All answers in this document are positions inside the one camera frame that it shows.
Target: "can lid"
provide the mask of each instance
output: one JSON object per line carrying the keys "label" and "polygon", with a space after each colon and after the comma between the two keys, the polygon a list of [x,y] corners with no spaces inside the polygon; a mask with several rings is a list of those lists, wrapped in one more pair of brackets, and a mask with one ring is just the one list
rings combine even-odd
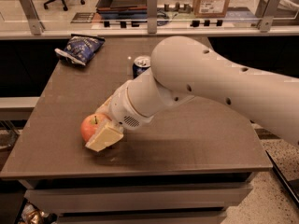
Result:
{"label": "can lid", "polygon": [[134,64],[138,67],[150,67],[150,56],[138,56],[134,60]]}

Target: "metal bracket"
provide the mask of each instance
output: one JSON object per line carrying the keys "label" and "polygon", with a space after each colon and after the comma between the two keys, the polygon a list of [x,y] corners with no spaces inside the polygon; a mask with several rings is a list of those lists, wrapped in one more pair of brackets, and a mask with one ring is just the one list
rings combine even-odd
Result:
{"label": "metal bracket", "polygon": [[263,12],[263,18],[258,24],[258,28],[261,32],[268,32],[273,23],[274,16],[277,12],[280,0],[268,0],[265,10]]}
{"label": "metal bracket", "polygon": [[157,0],[147,0],[148,33],[157,33]]}
{"label": "metal bracket", "polygon": [[21,7],[26,15],[29,28],[32,35],[41,35],[45,30],[45,26],[41,22],[36,12],[35,5],[32,0],[19,0]]}

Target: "floor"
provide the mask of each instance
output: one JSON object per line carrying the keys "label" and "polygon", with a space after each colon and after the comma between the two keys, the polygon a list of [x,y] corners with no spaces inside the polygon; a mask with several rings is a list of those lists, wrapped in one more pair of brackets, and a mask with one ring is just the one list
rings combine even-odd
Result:
{"label": "floor", "polygon": [[[63,11],[62,4],[57,1],[49,7],[43,8],[46,0],[34,0],[36,10],[43,17],[55,18],[57,22],[66,25],[74,17],[76,12],[92,12],[98,0],[85,0],[82,6],[79,1],[67,1],[69,10]],[[254,0],[242,0],[245,5],[255,7]],[[13,22],[19,20],[22,14],[18,0],[0,0],[0,21],[10,20],[12,29],[27,29],[26,23]],[[299,179],[299,149],[290,146],[283,140],[273,137],[261,127],[253,125],[261,137],[264,149],[273,157],[278,167],[288,180]],[[7,134],[0,132],[0,146],[7,140]],[[0,166],[3,165],[8,153],[0,151]],[[227,218],[222,224],[289,224],[299,223],[299,209],[293,203],[291,197],[278,181],[276,175],[270,172],[258,173],[252,180],[254,187],[249,196],[236,207],[227,210]]]}

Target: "box label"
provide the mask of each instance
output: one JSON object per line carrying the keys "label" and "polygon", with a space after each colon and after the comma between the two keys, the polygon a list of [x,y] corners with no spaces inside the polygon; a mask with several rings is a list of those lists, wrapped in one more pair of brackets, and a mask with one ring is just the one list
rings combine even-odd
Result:
{"label": "box label", "polygon": [[199,13],[222,13],[225,0],[201,0]]}

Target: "cardboard box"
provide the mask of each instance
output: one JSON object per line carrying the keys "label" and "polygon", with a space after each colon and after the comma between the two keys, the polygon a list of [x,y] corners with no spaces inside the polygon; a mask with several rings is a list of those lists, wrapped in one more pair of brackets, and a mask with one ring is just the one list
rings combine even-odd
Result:
{"label": "cardboard box", "polygon": [[194,0],[193,11],[197,18],[223,18],[230,0]]}
{"label": "cardboard box", "polygon": [[198,18],[225,17],[230,0],[193,0],[193,11]]}

